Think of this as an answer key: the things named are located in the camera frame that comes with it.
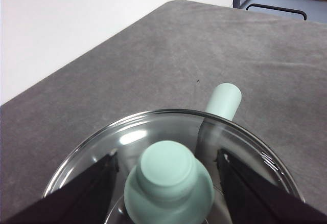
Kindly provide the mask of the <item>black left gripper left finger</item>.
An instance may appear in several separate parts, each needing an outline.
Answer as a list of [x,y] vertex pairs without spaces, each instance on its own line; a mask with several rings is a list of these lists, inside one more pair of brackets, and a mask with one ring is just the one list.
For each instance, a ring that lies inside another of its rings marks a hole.
[[104,223],[119,171],[116,153],[1,223]]

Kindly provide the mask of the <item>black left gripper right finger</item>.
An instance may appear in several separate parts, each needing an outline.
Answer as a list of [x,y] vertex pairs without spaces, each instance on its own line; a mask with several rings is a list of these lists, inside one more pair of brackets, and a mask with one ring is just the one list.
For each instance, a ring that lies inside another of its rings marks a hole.
[[228,150],[218,150],[216,164],[233,223],[326,223],[325,214],[270,183]]

